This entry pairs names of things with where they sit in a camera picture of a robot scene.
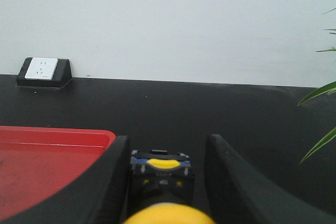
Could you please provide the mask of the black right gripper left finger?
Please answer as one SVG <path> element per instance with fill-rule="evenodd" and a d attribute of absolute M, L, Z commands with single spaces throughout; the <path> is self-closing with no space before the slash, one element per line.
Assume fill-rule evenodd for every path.
<path fill-rule="evenodd" d="M 3 223 L 119 223 L 130 163 L 130 139 L 117 136 L 77 179 Z"/>

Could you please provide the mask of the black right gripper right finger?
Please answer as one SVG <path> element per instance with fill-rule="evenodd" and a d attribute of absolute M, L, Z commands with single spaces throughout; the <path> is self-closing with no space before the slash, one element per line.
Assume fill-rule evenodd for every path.
<path fill-rule="evenodd" d="M 207 136 L 204 181 L 216 223 L 335 223 L 253 168 L 219 134 Z"/>

